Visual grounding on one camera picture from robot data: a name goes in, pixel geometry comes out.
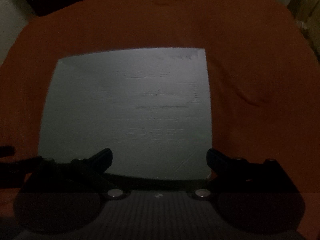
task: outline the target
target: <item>black device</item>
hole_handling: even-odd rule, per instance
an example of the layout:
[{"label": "black device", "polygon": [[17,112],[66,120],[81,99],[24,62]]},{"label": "black device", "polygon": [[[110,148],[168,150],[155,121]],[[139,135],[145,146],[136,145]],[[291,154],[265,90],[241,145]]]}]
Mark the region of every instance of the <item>black device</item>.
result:
[{"label": "black device", "polygon": [[274,159],[249,163],[210,149],[207,164],[218,175],[211,181],[104,173],[111,163],[108,148],[71,163],[42,159],[15,199],[19,223],[29,231],[56,234],[90,228],[103,216],[105,237],[121,234],[117,227],[139,236],[151,226],[154,239],[156,232],[166,239],[175,234],[194,239],[195,232],[201,239],[219,239],[214,234],[220,231],[229,232],[224,239],[302,239],[295,230],[305,210],[303,198]]}]

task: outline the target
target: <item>metal screw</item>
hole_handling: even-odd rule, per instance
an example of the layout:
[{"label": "metal screw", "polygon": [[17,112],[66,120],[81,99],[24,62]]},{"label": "metal screw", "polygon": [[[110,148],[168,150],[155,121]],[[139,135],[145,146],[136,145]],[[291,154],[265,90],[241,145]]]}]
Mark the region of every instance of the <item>metal screw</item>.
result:
[{"label": "metal screw", "polygon": [[211,192],[209,190],[207,190],[207,189],[201,188],[201,189],[197,189],[195,194],[198,197],[209,197]]},{"label": "metal screw", "polygon": [[120,197],[122,194],[123,194],[123,191],[118,189],[118,188],[113,188],[113,189],[110,189],[107,194],[110,196],[110,197]]},{"label": "metal screw", "polygon": [[234,159],[237,160],[237,161],[242,161],[242,160],[244,160],[244,158],[242,158],[242,157],[234,157]]}]

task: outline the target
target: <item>orange cloth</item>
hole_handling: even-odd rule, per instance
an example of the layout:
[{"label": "orange cloth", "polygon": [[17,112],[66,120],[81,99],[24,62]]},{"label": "orange cloth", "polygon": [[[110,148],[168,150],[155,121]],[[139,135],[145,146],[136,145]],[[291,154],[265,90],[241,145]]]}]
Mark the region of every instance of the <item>orange cloth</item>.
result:
[{"label": "orange cloth", "polygon": [[305,193],[299,231],[316,239],[320,67],[290,12],[273,0],[85,0],[34,19],[0,67],[0,145],[16,149],[2,161],[37,155],[58,59],[145,47],[205,48],[213,146],[251,162],[276,158]]}]

